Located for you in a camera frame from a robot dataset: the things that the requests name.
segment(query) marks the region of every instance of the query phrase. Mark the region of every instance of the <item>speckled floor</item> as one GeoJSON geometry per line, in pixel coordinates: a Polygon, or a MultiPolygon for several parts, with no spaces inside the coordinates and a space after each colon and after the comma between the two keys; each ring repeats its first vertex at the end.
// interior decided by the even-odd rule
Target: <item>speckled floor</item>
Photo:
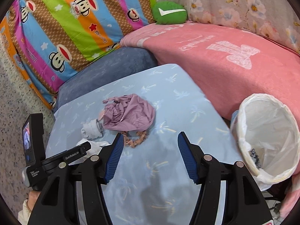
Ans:
{"type": "Polygon", "coordinates": [[[39,112],[44,115],[44,143],[47,143],[54,124],[53,113],[27,85],[0,38],[0,193],[15,216],[30,191],[21,177],[25,167],[22,126],[30,113],[39,112]]]}

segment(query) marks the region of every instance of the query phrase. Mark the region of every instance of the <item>green pillow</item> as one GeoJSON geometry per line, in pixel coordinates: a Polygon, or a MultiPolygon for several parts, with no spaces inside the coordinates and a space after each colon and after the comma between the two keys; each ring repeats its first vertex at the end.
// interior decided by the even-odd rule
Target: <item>green pillow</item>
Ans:
{"type": "Polygon", "coordinates": [[[183,6],[169,1],[157,2],[152,9],[152,14],[159,25],[183,24],[188,18],[183,6]]]}

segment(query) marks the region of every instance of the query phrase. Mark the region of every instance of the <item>white sleeve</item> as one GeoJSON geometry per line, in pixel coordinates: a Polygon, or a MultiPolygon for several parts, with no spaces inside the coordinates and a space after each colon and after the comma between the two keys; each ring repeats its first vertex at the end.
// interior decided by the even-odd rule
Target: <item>white sleeve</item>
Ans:
{"type": "Polygon", "coordinates": [[[19,211],[19,213],[18,213],[18,221],[22,225],[27,225],[28,224],[29,217],[31,215],[31,211],[29,210],[29,208],[27,206],[27,201],[28,200],[24,200],[24,202],[23,202],[23,210],[19,211]]]}

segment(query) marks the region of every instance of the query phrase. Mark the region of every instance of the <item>red star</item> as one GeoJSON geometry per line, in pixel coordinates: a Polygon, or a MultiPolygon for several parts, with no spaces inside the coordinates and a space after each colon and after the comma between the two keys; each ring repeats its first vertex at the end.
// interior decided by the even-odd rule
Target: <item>red star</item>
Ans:
{"type": "Polygon", "coordinates": [[[97,29],[97,25],[91,24],[91,26],[89,28],[91,31],[95,31],[97,29]]]}

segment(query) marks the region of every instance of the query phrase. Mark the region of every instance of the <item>white plastic bag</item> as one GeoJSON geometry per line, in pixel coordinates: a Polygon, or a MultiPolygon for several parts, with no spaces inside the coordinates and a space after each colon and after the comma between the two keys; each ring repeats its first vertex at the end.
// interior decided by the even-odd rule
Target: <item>white plastic bag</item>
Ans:
{"type": "Polygon", "coordinates": [[[299,129],[290,109],[271,95],[253,94],[232,116],[230,130],[260,190],[288,179],[300,158],[299,129]]]}

